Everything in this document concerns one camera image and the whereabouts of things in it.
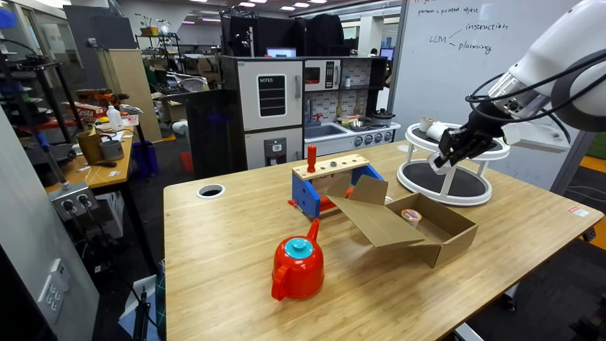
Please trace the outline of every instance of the red object on shelf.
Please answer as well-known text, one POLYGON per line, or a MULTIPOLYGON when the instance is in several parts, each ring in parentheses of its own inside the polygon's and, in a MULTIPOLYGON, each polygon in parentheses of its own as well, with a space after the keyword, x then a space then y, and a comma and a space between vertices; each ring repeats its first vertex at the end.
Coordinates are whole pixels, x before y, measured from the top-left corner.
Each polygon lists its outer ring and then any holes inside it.
POLYGON ((307 235, 284 238, 275 252, 271 295, 307 299, 315 295, 324 282, 324 254, 318 238, 320 220, 313 220, 307 235))
POLYGON ((318 148, 315 144, 307 146, 307 172, 317 172, 318 148))

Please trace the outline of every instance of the cardboard box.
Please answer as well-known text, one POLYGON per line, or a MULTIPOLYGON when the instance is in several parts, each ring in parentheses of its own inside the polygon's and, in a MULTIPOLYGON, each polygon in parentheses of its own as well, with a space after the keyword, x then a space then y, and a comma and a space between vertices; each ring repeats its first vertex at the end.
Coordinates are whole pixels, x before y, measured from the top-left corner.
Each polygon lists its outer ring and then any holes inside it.
POLYGON ((337 182, 328 189, 345 216, 349 216, 375 248, 404 246, 421 256, 430 267, 451 261, 472 242, 477 225, 424 195, 409 197, 385 204, 388 182, 362 176, 351 197, 343 197, 349 182, 337 182), (400 212, 413 208, 423 220, 413 225, 400 212))

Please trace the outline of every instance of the whiteboard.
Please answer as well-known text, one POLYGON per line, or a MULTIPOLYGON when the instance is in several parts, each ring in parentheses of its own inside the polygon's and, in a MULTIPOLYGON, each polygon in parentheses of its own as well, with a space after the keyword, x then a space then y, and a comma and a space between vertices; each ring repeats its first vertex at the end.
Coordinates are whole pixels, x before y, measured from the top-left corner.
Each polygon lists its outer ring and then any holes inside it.
MULTIPOLYGON (((396 121, 404 127, 421 117, 466 123, 470 106, 464 96, 517 62, 574 4, 578 0, 409 0, 396 45, 396 121)), ((491 166, 549 189, 565 159, 566 151, 512 148, 508 159, 491 166)))

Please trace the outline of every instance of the wooden table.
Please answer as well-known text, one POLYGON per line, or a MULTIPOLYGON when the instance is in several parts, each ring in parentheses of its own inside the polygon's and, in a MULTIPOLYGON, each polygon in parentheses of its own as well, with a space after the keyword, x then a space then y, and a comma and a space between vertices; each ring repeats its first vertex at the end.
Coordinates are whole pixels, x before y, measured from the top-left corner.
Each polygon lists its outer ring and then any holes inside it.
MULTIPOLYGON (((123 157, 116 161, 116 166, 89 165, 84 155, 78 155, 76 159, 72 159, 68 165, 63 166, 63 174, 68 184, 85 182, 93 189, 93 193, 97 193, 97 195, 110 193, 110 191, 121 193, 121 197, 125 201, 125 208, 127 208, 129 218, 133 221, 133 231, 135 231, 138 244, 142 248, 146 265, 148 265, 150 273, 157 273, 152 246, 150 246, 148 235, 144 231, 144 223, 140 220, 135 197, 129 189, 129 168, 131 168, 131 151, 133 151, 133 129, 131 127, 125 129, 125 134, 121 140, 121 149, 123 149, 123 157)), ((48 193, 57 191, 57 189, 61 189, 59 182, 55 185, 46 187, 48 193)))
MULTIPOLYGON (((406 153, 360 149, 390 182, 406 153)), ((470 250, 430 269, 407 250, 375 250, 341 212, 326 214, 318 242, 322 290, 307 301, 271 297, 273 252, 309 220, 286 201, 294 165, 165 187, 169 339, 438 339, 591 227, 602 212, 487 170, 495 197, 455 208, 479 225, 470 250), (226 185, 216 199, 199 187, 226 185)))

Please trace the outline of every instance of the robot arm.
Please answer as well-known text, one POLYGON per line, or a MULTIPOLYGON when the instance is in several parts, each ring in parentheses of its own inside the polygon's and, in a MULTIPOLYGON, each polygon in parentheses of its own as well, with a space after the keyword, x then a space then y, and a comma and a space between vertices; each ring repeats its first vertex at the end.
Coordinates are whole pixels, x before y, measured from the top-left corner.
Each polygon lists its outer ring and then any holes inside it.
POLYGON ((434 166, 451 166, 491 148, 493 138, 508 144, 563 151, 568 132, 559 119, 582 130, 606 130, 606 0, 584 0, 549 26, 510 66, 487 95, 466 100, 468 123, 445 129, 434 166), (530 121, 551 117, 561 129, 530 121))

